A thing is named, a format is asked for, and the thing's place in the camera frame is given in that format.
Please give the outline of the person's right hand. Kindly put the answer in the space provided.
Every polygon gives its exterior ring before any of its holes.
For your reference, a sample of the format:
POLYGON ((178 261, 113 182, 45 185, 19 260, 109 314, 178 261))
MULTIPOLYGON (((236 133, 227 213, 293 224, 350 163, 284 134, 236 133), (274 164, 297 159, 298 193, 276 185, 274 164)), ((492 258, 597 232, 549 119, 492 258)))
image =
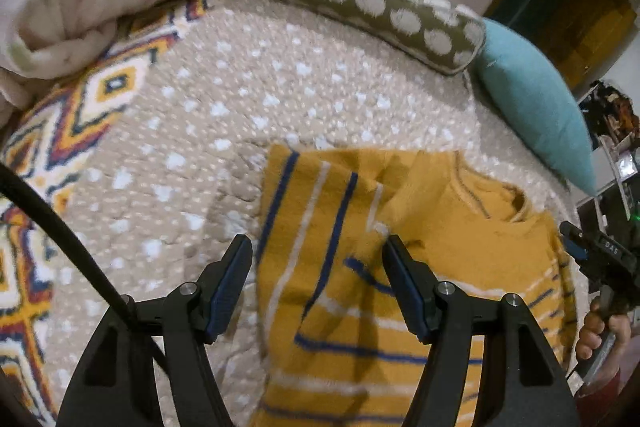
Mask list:
POLYGON ((614 314, 604 321, 600 313, 600 298, 596 297, 591 301, 590 311, 579 331, 576 345, 576 357, 579 361, 589 360, 593 352, 601 347, 605 329, 609 329, 615 335, 615 343, 597 375, 589 383, 585 381, 580 388, 583 395, 599 391, 613 380, 620 371, 625 351, 632 338, 628 315, 614 314))

